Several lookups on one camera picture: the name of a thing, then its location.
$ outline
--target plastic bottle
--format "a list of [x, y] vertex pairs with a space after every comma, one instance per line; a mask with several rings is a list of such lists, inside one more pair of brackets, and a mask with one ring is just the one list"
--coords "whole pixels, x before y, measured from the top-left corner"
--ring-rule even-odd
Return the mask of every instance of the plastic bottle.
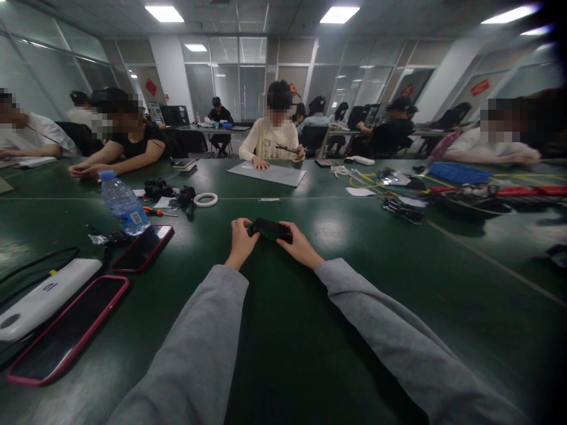
[[130, 236], [137, 236], [146, 230], [150, 223], [138, 197], [113, 170], [99, 172], [102, 180], [102, 197], [112, 215], [118, 220], [122, 230]]

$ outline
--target white tape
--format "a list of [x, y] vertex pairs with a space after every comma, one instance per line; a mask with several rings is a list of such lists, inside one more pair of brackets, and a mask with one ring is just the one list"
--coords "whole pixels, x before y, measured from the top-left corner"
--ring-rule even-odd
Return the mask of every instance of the white tape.
[[[199, 199], [205, 198], [205, 197], [211, 197], [212, 200], [209, 201], [209, 202], [199, 202]], [[200, 194], [200, 195], [197, 195], [193, 199], [193, 203], [195, 203], [195, 205], [198, 206], [198, 207], [210, 207], [211, 205], [216, 204], [218, 201], [219, 201], [219, 197], [217, 195], [211, 194], [211, 193]]]

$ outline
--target green table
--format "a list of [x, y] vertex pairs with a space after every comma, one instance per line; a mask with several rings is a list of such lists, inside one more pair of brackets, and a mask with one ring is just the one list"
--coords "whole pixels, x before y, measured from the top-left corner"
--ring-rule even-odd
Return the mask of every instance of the green table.
[[[81, 247], [83, 257], [101, 257], [85, 225], [109, 233], [116, 224], [100, 185], [68, 176], [68, 165], [79, 160], [27, 172], [2, 170], [15, 188], [0, 195], [3, 271], [69, 246]], [[553, 378], [554, 325], [567, 318], [560, 303], [567, 294], [557, 271], [531, 257], [565, 235], [559, 212], [501, 217], [478, 227], [432, 208], [432, 225], [418, 226], [383, 210], [375, 198], [351, 197], [346, 177], [337, 179], [313, 161], [300, 165], [307, 174], [298, 188], [226, 172], [238, 163], [201, 160], [189, 174], [161, 163], [122, 177], [142, 188], [144, 180], [160, 176], [178, 187], [192, 185], [197, 193], [215, 192], [220, 200], [196, 208], [193, 221], [183, 214], [151, 219], [173, 225], [175, 236], [148, 271], [130, 276], [132, 290], [61, 379], [27, 388], [8, 384], [4, 370], [3, 423], [108, 418], [144, 376], [195, 288], [214, 264], [225, 261], [230, 220], [237, 217], [296, 222], [323, 257], [343, 257], [413, 310], [497, 391], [525, 410], [542, 402], [533, 388]], [[371, 172], [388, 165], [409, 172], [415, 164], [420, 162], [357, 168]], [[277, 245], [260, 241], [242, 273], [251, 285], [227, 423], [426, 423], [309, 270]], [[24, 277], [0, 287], [0, 299], [23, 285]]]

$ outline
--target screwdriver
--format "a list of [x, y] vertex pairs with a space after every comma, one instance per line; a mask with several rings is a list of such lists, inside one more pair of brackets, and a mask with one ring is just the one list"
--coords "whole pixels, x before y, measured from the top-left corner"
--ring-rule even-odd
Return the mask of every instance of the screwdriver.
[[162, 215], [166, 215], [167, 217], [179, 217], [178, 215], [167, 214], [166, 212], [164, 213], [162, 210], [155, 210], [150, 207], [144, 207], [144, 211], [148, 215], [157, 215], [158, 217], [161, 217]]

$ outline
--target gray sweatshirt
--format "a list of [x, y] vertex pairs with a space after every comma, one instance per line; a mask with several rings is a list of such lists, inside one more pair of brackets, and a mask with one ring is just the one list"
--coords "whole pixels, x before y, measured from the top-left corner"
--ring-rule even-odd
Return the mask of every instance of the gray sweatshirt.
[[[479, 380], [416, 315], [343, 259], [315, 273], [432, 424], [514, 424], [528, 419]], [[248, 281], [214, 266], [173, 324], [148, 373], [120, 402], [112, 424], [222, 424], [236, 362]]]

